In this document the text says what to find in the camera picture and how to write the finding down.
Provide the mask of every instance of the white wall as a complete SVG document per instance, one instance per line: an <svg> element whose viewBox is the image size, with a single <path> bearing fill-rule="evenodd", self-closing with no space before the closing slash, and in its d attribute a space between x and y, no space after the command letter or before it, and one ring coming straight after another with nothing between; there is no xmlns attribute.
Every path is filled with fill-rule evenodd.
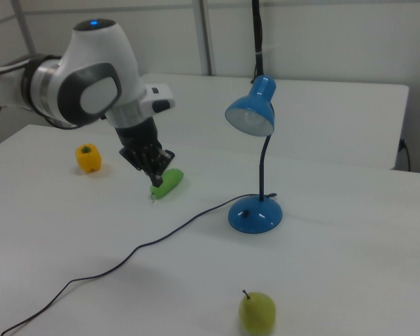
<svg viewBox="0 0 420 336"><path fill-rule="evenodd" d="M40 53L62 55L78 22L115 20L132 44L139 72L205 74L203 44L193 0L21 0L29 32Z"/></svg>
<svg viewBox="0 0 420 336"><path fill-rule="evenodd" d="M298 1L261 8L265 72L283 79L408 85L402 136L412 170L420 172L420 3L289 2ZM209 0L209 27L216 75L252 76L250 1ZM406 168L404 156L397 163Z"/></svg>
<svg viewBox="0 0 420 336"><path fill-rule="evenodd" d="M0 65L28 54L13 7L0 0ZM8 108L0 111L0 143L28 124L47 125L35 113Z"/></svg>

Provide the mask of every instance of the white table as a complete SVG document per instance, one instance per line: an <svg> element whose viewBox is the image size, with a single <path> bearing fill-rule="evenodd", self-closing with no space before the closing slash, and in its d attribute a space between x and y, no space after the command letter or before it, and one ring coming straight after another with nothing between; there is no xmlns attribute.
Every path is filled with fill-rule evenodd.
<svg viewBox="0 0 420 336"><path fill-rule="evenodd" d="M261 143L225 120L226 108L248 94L249 78L149 73L166 83L176 108L155 117L161 142L259 153ZM326 163L391 169L405 115L408 87L367 83L277 80L276 129L268 153ZM87 126L114 134L107 122Z"/></svg>
<svg viewBox="0 0 420 336"><path fill-rule="evenodd" d="M89 141L104 166L84 175L74 150ZM68 280L257 191L258 155L165 147L185 180L152 203L117 136L28 126L0 144L0 332ZM225 206L74 286L15 335L235 336L246 289L274 298L275 335L420 336L420 174L269 155L265 191L284 212L272 231L232 229Z"/></svg>

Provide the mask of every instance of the lamp base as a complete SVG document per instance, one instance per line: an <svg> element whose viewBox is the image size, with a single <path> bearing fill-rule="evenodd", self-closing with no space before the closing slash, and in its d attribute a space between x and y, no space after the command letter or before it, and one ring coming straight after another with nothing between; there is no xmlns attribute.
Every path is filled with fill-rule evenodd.
<svg viewBox="0 0 420 336"><path fill-rule="evenodd" d="M247 196L232 205L229 223L244 233L262 233L275 228L283 218L283 211L277 202L260 196Z"/></svg>

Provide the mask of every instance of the green toy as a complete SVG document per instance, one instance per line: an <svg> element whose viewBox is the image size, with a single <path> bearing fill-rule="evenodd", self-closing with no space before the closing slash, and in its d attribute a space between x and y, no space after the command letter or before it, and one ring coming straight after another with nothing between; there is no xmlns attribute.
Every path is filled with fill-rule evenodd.
<svg viewBox="0 0 420 336"><path fill-rule="evenodd" d="M149 190L151 194L155 196L158 200L164 197L167 193L169 193L175 186L181 182L183 178L183 172L180 169L172 168L168 169L162 174L163 183L160 187L155 187L152 185Z"/></svg>

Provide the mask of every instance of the yellow bell pepper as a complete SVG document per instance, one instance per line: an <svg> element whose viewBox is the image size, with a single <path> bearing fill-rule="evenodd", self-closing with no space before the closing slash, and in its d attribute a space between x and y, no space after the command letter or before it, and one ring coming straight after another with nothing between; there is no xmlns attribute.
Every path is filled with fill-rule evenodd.
<svg viewBox="0 0 420 336"><path fill-rule="evenodd" d="M101 155L93 143L86 143L76 149L76 161L79 167L86 173L101 168Z"/></svg>

